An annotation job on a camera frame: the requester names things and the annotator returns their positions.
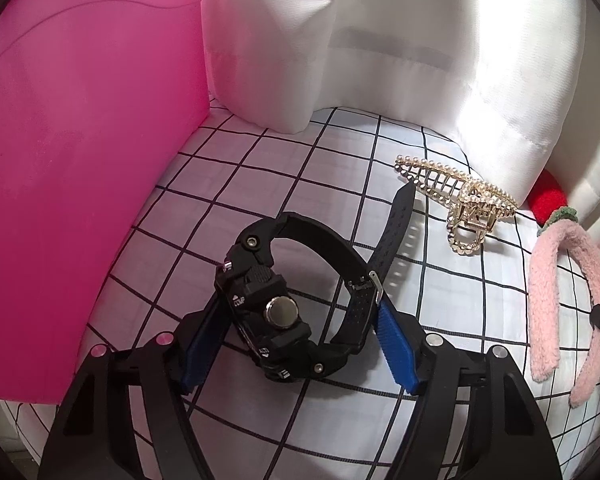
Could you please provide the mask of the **black digital wristwatch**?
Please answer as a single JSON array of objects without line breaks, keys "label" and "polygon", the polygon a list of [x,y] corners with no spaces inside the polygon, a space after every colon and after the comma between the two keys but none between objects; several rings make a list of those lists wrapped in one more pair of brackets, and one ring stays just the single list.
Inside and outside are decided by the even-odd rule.
[{"label": "black digital wristwatch", "polygon": [[[216,270],[215,286],[230,307],[235,330],[251,359],[273,382],[326,377],[347,365],[366,344],[379,323],[382,285],[402,246],[411,222],[414,184],[395,193],[387,222],[370,258],[327,224],[284,211],[246,226]],[[312,315],[324,300],[289,285],[278,272],[274,240],[291,240],[310,250],[327,266],[330,276],[347,289],[349,303],[336,333],[320,340]]]}]

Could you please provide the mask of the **pink fuzzy strawberry headband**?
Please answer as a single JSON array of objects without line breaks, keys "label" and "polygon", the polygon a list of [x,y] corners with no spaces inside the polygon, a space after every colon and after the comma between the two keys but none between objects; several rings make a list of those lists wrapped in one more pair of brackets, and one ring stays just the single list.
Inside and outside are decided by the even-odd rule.
[{"label": "pink fuzzy strawberry headband", "polygon": [[600,330],[590,322],[600,304],[600,246],[548,170],[540,172],[526,205],[538,225],[527,269],[529,373],[538,384],[547,382],[568,347],[579,352],[569,393],[576,408],[600,383]]}]

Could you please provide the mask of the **gold pearl hair claw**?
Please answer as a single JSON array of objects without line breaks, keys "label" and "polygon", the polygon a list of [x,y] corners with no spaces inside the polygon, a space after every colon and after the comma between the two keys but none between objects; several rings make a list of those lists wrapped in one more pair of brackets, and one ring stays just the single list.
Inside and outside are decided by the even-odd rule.
[{"label": "gold pearl hair claw", "polygon": [[446,209],[447,241],[458,255],[478,252],[496,222],[513,217],[518,208],[501,188],[441,162],[397,155],[394,170]]}]

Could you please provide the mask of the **white curtain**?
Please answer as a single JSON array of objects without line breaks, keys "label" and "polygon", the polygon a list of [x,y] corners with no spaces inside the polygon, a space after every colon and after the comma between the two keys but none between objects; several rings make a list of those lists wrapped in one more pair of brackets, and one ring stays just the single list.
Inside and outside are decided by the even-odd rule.
[{"label": "white curtain", "polygon": [[593,0],[202,0],[211,91],[303,130],[347,106],[460,144],[525,200],[542,170],[600,244],[600,10]]}]

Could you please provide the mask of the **pink plastic basin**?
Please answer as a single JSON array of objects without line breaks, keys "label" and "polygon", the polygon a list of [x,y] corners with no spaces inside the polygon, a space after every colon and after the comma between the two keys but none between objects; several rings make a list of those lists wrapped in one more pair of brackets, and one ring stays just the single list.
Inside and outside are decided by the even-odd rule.
[{"label": "pink plastic basin", "polygon": [[201,0],[0,16],[0,399],[58,403],[141,206],[209,111]]}]

